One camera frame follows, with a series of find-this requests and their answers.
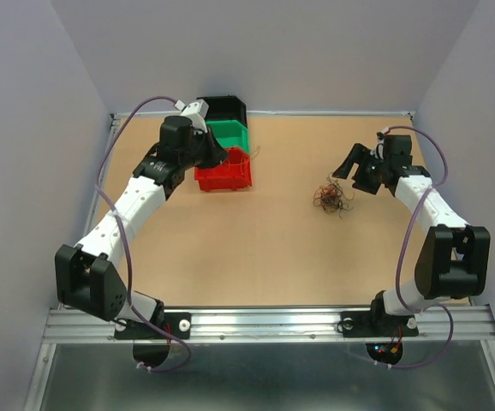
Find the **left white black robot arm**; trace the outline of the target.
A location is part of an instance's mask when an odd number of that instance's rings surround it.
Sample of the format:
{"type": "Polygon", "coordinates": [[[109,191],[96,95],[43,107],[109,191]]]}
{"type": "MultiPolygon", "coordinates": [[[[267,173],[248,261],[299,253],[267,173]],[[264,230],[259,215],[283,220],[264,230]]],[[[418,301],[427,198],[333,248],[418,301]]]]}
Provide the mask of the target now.
{"type": "Polygon", "coordinates": [[[55,255],[58,300],[93,317],[128,319],[144,337],[164,327],[161,301],[135,292],[133,280],[123,280],[118,266],[133,268],[130,244],[147,219],[184,181],[187,170],[211,169],[228,157],[211,128],[186,116],[167,116],[159,140],[136,166],[117,201],[75,245],[61,246],[55,255]]]}

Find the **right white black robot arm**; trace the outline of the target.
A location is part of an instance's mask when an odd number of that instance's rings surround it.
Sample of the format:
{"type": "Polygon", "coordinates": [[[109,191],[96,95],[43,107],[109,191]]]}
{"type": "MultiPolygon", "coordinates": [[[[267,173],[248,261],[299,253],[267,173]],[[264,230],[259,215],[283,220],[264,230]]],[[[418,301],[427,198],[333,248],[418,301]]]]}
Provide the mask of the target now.
{"type": "Polygon", "coordinates": [[[411,213],[409,229],[419,226],[425,240],[412,280],[395,280],[393,289],[375,295],[362,323],[378,334],[434,304],[481,295],[486,286],[491,234],[460,217],[438,191],[439,182],[413,163],[412,140],[397,127],[378,134],[370,149],[353,145],[333,175],[353,178],[353,187],[367,194],[387,188],[411,213]]]}

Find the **green plastic bin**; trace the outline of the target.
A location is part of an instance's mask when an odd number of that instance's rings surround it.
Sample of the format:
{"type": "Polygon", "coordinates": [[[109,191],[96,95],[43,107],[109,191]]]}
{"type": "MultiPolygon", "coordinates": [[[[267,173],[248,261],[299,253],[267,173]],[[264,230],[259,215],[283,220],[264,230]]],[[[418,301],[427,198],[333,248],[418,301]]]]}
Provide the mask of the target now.
{"type": "Polygon", "coordinates": [[[239,147],[250,153],[248,128],[237,120],[210,120],[206,125],[223,148],[239,147]]]}

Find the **red plastic bin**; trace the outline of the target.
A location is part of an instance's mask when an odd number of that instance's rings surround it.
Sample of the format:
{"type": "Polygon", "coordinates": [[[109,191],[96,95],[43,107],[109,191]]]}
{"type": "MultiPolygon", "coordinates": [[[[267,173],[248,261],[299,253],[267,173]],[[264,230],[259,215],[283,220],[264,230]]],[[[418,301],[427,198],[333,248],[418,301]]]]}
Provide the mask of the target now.
{"type": "Polygon", "coordinates": [[[194,169],[203,192],[237,191],[252,186],[251,158],[239,147],[226,148],[228,158],[212,169],[194,169]]]}

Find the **black plastic bin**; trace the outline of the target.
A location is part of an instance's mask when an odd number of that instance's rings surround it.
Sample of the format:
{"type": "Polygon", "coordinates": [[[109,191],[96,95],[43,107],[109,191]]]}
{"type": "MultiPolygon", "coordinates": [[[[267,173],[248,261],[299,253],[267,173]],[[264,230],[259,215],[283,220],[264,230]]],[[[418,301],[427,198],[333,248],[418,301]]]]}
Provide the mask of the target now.
{"type": "Polygon", "coordinates": [[[247,106],[235,95],[200,96],[208,104],[206,121],[238,121],[243,126],[248,125],[247,106]]]}

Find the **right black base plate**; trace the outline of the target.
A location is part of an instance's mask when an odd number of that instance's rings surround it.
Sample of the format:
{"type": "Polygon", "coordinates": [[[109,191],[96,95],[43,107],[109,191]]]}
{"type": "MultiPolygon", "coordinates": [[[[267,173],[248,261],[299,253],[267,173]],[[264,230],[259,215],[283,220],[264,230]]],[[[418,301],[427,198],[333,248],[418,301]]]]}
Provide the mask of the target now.
{"type": "Polygon", "coordinates": [[[414,316],[373,315],[369,310],[348,310],[340,313],[337,330],[346,338],[417,337],[419,330],[414,316]]]}

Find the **aluminium frame rail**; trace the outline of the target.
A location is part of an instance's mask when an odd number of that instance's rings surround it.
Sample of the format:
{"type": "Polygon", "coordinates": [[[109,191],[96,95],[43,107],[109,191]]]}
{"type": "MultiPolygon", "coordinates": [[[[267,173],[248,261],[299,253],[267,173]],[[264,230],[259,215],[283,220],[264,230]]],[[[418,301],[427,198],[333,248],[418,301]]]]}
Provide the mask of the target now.
{"type": "MultiPolygon", "coordinates": [[[[346,337],[340,327],[342,311],[366,311],[363,307],[258,307],[258,308],[170,308],[172,313],[191,313],[185,342],[196,344],[220,343],[349,343],[389,342],[399,331],[388,331],[378,337],[346,337]]],[[[453,318],[451,341],[495,341],[495,320],[487,306],[448,307],[453,318]]],[[[447,314],[432,307],[415,315],[418,335],[402,331],[402,342],[444,342],[450,331],[447,314]]],[[[115,324],[104,322],[73,309],[51,310],[48,314],[43,343],[94,344],[127,343],[119,339],[115,324]]]]}

